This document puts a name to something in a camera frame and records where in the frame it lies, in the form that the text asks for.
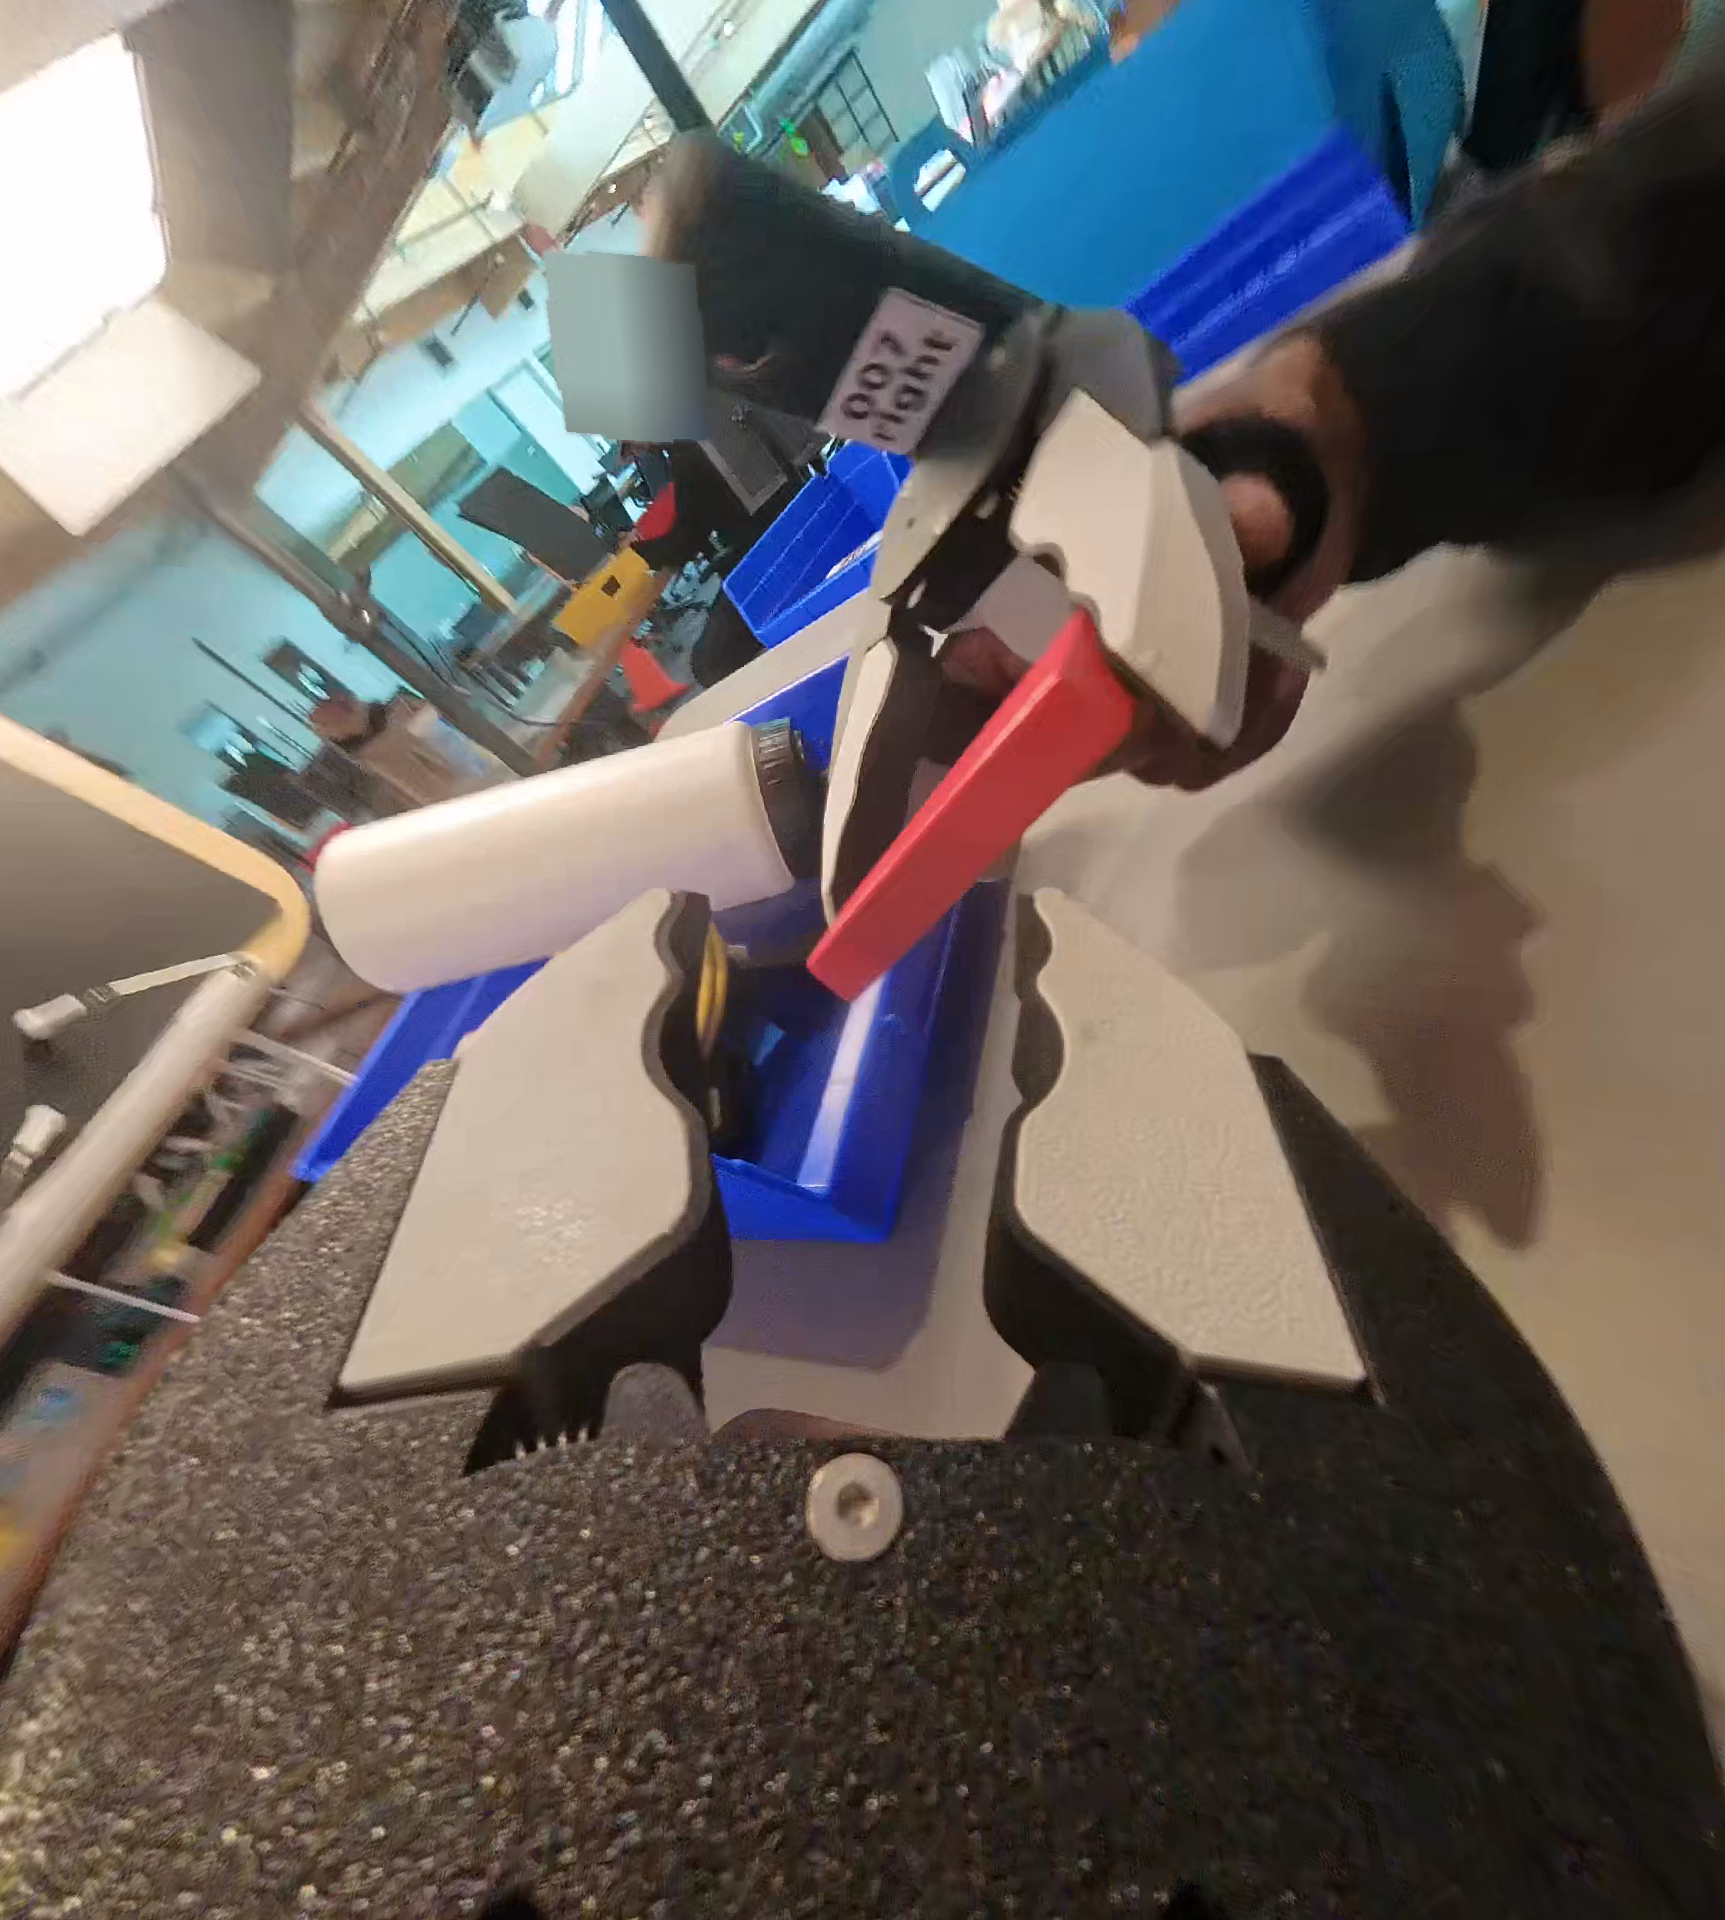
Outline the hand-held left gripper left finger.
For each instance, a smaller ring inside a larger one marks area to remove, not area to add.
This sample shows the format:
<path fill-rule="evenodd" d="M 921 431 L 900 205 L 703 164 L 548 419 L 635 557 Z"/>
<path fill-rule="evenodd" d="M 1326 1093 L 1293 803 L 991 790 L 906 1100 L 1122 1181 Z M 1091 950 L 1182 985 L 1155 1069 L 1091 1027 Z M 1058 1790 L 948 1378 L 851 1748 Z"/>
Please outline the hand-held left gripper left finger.
<path fill-rule="evenodd" d="M 647 892 L 458 1048 L 334 1406 L 608 1410 L 635 1375 L 703 1403 L 731 1298 L 694 1027 L 710 931 L 700 896 Z"/>

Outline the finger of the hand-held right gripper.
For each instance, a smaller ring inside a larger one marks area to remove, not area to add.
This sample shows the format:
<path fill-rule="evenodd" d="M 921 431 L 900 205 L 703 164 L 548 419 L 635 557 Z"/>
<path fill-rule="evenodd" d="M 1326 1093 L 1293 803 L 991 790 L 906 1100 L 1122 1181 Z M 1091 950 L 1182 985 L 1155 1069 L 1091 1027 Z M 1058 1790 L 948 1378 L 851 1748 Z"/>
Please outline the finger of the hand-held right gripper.
<path fill-rule="evenodd" d="M 1063 571 L 1104 655 L 1187 731 L 1241 723 L 1252 593 L 1220 479 L 1176 440 L 1139 440 L 1071 389 L 1012 512 L 1012 546 Z"/>
<path fill-rule="evenodd" d="M 929 639 L 877 636 L 846 669 L 820 828 L 820 906 L 839 917 L 877 859 L 910 821 L 929 729 L 939 720 L 939 657 Z"/>

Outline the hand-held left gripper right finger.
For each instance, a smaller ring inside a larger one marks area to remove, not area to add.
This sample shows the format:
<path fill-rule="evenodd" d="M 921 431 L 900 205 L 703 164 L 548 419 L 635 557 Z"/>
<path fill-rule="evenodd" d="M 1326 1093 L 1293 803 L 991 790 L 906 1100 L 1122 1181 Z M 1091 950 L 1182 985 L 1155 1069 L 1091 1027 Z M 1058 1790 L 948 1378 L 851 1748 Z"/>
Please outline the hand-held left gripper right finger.
<path fill-rule="evenodd" d="M 1362 1342 L 1235 1027 L 1065 892 L 1014 906 L 985 1310 L 1012 1436 L 1230 1442 L 1230 1381 L 1361 1394 Z"/>

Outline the red block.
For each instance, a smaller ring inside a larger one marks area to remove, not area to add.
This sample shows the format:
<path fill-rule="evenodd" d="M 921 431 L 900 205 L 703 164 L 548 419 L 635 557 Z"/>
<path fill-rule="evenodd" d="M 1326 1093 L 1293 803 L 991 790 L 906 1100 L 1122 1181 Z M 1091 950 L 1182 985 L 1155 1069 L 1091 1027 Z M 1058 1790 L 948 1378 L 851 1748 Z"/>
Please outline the red block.
<path fill-rule="evenodd" d="M 972 731 L 912 821 L 839 906 L 809 971 L 859 998 L 896 971 L 971 888 L 1136 729 L 1094 618 L 1071 612 L 1022 688 Z"/>

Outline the blue storage bin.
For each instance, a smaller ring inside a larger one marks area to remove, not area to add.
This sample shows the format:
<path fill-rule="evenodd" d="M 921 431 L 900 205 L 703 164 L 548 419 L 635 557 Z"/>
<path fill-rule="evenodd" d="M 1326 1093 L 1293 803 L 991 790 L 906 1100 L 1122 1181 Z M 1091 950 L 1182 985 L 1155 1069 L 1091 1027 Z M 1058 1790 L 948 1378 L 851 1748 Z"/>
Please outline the blue storage bin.
<path fill-rule="evenodd" d="M 1356 133 L 1333 128 L 1147 284 L 1128 309 L 1190 379 L 1335 298 L 1406 243 L 1399 197 Z"/>
<path fill-rule="evenodd" d="M 910 479 L 906 455 L 837 445 L 782 516 L 726 571 L 726 599 L 774 648 L 870 585 L 886 516 Z"/>
<path fill-rule="evenodd" d="M 869 998 L 839 1001 L 802 967 L 743 974 L 726 1013 L 737 1119 L 713 1151 L 743 1245 L 886 1245 L 929 1151 L 971 1109 L 1012 880 L 978 880 Z M 320 1181 L 383 1103 L 484 1028 L 540 967 L 398 1001 L 354 1086 L 292 1158 Z"/>

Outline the white bottle with black lid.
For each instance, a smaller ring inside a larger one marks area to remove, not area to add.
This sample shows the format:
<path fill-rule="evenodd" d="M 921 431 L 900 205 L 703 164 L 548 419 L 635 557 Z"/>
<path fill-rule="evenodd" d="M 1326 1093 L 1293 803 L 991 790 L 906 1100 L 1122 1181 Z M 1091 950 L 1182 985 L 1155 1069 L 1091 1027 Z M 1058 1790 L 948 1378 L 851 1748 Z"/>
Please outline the white bottle with black lid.
<path fill-rule="evenodd" d="M 325 838 L 339 959 L 422 992 L 550 959 L 650 892 L 743 910 L 820 867 L 824 775 L 789 720 L 718 723 Z"/>

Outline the person's right hand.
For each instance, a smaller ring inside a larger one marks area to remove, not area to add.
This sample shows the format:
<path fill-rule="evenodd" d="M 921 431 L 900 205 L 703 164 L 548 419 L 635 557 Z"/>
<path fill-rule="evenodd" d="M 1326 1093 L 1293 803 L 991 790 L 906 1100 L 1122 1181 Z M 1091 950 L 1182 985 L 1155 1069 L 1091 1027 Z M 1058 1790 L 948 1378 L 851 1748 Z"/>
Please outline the person's right hand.
<path fill-rule="evenodd" d="M 1303 571 L 1279 585 L 1270 606 L 1300 626 L 1311 622 L 1315 606 L 1335 599 L 1356 571 L 1356 537 L 1361 537 L 1362 497 L 1366 497 L 1362 421 L 1324 338 L 1311 329 L 1293 329 L 1247 352 L 1241 361 L 1215 371 L 1210 379 L 1182 386 L 1167 414 L 1174 414 L 1174 431 L 1182 436 L 1197 436 L 1210 421 L 1230 421 L 1230 419 L 1270 419 L 1307 440 L 1333 488 L 1326 537 L 1303 561 Z M 1270 482 L 1252 472 L 1223 479 L 1220 494 L 1235 520 L 1241 564 L 1247 571 L 1274 564 L 1293 530 L 1288 505 L 1270 494 Z M 939 657 L 949 688 L 964 688 L 971 698 L 987 707 L 999 707 L 1024 676 L 1024 657 L 1007 648 L 1007 639 L 991 629 L 962 629 L 942 643 Z M 1303 698 L 1307 698 L 1303 669 L 1288 669 L 1284 657 L 1270 657 L 1270 655 L 1252 655 L 1241 729 L 1235 731 L 1230 749 L 1215 749 L 1187 731 L 1158 710 L 1136 710 L 1136 729 L 1110 761 L 1099 761 L 1091 778 L 1128 775 L 1152 790 L 1199 794 L 1210 782 L 1235 778 L 1264 753 L 1274 753 L 1284 731 L 1293 729 Z"/>

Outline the yellow bin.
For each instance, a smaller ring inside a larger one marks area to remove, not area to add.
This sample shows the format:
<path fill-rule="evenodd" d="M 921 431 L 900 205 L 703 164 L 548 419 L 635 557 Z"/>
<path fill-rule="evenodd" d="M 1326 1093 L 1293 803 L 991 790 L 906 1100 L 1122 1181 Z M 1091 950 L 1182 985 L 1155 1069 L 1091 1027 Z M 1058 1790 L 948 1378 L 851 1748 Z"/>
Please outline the yellow bin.
<path fill-rule="evenodd" d="M 666 575 L 626 542 L 564 593 L 550 626 L 583 655 L 600 655 L 614 636 L 629 639 L 642 629 L 664 585 Z"/>

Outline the blue divider panel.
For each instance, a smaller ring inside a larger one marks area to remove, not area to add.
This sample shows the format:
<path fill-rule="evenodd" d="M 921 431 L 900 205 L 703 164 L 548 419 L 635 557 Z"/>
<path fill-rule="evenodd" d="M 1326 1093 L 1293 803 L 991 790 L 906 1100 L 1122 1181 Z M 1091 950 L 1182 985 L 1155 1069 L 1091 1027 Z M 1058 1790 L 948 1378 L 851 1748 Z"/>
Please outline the blue divider panel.
<path fill-rule="evenodd" d="M 1416 223 L 1463 127 L 1444 7 L 1190 0 L 978 159 L 918 230 L 1043 300 L 1128 307 L 1326 133 Z"/>

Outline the black panel with wooden edge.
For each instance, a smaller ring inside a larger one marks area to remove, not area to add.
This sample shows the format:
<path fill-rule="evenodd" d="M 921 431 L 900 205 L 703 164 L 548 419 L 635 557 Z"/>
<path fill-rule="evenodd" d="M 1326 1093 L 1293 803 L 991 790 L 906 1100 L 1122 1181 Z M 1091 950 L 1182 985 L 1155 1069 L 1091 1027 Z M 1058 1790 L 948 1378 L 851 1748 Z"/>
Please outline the black panel with wooden edge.
<path fill-rule="evenodd" d="M 274 859 L 0 713 L 0 1222 L 208 971 L 251 950 L 277 989 L 305 940 L 309 906 Z"/>

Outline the white studio light panel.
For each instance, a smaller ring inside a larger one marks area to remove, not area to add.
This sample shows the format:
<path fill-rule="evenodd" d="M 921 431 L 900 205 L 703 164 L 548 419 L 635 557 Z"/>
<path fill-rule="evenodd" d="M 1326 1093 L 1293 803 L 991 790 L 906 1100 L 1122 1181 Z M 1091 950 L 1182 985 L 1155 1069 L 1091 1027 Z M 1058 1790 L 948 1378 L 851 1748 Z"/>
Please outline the white studio light panel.
<path fill-rule="evenodd" d="M 254 389 L 168 298 L 168 178 L 129 34 L 0 94 L 0 479 L 91 535 Z"/>

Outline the white metal rail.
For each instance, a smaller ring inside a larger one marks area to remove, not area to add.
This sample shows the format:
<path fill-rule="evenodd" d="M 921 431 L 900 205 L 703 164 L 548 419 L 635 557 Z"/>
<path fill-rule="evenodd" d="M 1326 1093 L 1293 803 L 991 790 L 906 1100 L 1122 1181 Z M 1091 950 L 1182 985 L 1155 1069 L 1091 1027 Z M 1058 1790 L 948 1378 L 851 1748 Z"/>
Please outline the white metal rail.
<path fill-rule="evenodd" d="M 212 1080 L 234 1037 L 274 992 L 274 971 L 251 950 L 228 954 L 183 1001 L 139 1069 L 74 1130 L 63 1157 L 0 1222 L 0 1331 L 8 1314 L 78 1247 L 129 1171 L 153 1151 L 172 1119 Z"/>

